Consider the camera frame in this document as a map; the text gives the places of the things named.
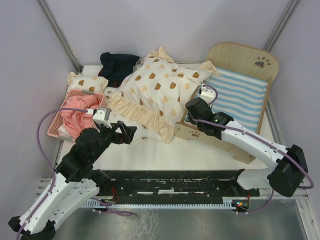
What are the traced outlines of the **large bear print cushion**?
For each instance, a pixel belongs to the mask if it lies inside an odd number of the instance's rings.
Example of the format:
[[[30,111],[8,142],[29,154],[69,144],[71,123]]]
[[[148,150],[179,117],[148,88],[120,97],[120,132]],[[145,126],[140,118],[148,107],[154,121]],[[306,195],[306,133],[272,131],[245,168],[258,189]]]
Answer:
[[[220,73],[210,60],[198,68],[183,67],[160,47],[141,60],[109,97],[107,105],[169,143],[175,124],[184,116],[185,104],[211,75]]]

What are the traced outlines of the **wooden pet bed frame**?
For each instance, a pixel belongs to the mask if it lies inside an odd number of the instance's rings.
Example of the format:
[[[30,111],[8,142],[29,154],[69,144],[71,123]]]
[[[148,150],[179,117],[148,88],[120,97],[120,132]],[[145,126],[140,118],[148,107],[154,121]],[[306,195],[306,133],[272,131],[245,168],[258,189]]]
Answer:
[[[277,59],[265,50],[235,42],[222,42],[214,45],[209,50],[207,59],[217,69],[222,68],[267,82],[260,126],[256,132],[260,133],[270,88],[279,72]]]

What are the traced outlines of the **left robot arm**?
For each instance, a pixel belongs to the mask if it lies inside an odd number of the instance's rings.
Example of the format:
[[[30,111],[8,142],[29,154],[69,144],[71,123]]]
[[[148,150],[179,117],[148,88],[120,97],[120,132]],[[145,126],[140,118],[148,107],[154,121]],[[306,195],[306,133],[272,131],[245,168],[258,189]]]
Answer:
[[[129,145],[137,129],[123,121],[84,129],[36,202],[26,213],[9,220],[16,239],[51,240],[59,224],[84,202],[97,194],[106,195],[111,189],[110,177],[93,165],[111,144]]]

